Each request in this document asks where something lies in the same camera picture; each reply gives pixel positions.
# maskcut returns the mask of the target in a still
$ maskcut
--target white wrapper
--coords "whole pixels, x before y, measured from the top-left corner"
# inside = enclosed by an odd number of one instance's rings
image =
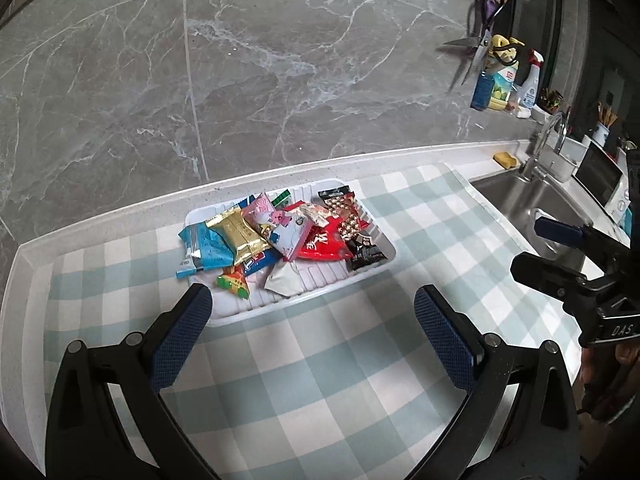
[[[280,260],[275,264],[264,283],[264,288],[286,298],[302,294],[305,291],[296,263],[285,260]]]

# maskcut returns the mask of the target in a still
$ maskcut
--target marble wall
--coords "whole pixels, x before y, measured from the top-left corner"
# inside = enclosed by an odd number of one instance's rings
[[[472,3],[35,0],[0,30],[5,230],[22,243],[239,174],[527,137],[452,85],[441,45]]]

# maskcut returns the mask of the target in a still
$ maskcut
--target blue bottle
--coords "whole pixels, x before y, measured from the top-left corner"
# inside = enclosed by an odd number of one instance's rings
[[[494,91],[494,76],[487,74],[484,70],[478,75],[474,95],[471,98],[471,107],[480,112],[486,110]]]

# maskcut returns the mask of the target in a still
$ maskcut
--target microwave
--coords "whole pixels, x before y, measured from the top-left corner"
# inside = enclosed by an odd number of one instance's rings
[[[618,224],[629,206],[629,179],[604,150],[590,142],[575,179]]]

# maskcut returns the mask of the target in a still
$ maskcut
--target snack package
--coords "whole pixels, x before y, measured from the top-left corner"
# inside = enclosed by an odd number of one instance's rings
[[[269,249],[256,254],[242,264],[242,271],[245,276],[249,276],[264,267],[273,265],[282,258],[282,254],[277,249],[270,247]]]
[[[176,278],[195,274],[199,270],[218,269],[233,265],[234,253],[222,237],[207,228],[204,222],[185,227],[178,236],[187,249],[184,260],[175,271]]]
[[[353,253],[350,261],[351,270],[358,270],[362,267],[386,260],[383,252],[372,242],[371,236],[366,232],[360,232],[353,239],[347,242],[347,247]]]
[[[255,200],[255,195],[249,195],[247,198],[245,198],[244,200],[241,200],[240,202],[238,202],[236,205],[240,208],[240,209],[244,209],[245,207],[247,207],[251,202],[253,202]]]
[[[298,213],[306,218],[309,218],[309,220],[311,220],[314,225],[317,225],[318,227],[326,227],[327,225],[329,225],[329,221],[327,219],[330,216],[333,216],[331,211],[329,211],[327,208],[318,204],[303,202],[302,200],[285,207],[284,211]]]
[[[351,240],[360,231],[360,216],[356,209],[355,195],[349,186],[319,191],[318,196],[334,215],[342,219],[338,228],[343,240]]]
[[[246,284],[242,266],[227,267],[223,274],[216,279],[216,285],[226,288],[243,300],[249,299],[249,286]]]
[[[288,189],[285,189],[276,198],[271,200],[271,204],[273,204],[274,208],[276,209],[284,209],[292,203],[293,197],[291,196],[291,192]]]
[[[205,224],[209,229],[220,234],[234,252],[233,265],[239,265],[269,248],[269,244],[244,221],[238,206],[215,215]]]
[[[297,213],[276,210],[265,193],[242,210],[247,222],[259,232],[285,260],[293,260],[313,226]]]
[[[242,209],[242,217],[256,232],[264,236],[273,226],[270,218],[275,211],[276,208],[274,208],[267,194],[260,193],[255,200]]]
[[[296,263],[287,261],[275,264],[264,283],[264,288],[286,298],[302,294],[305,291]]]
[[[353,254],[338,232],[340,222],[339,218],[329,217],[324,228],[312,227],[298,257],[327,262],[352,258]]]

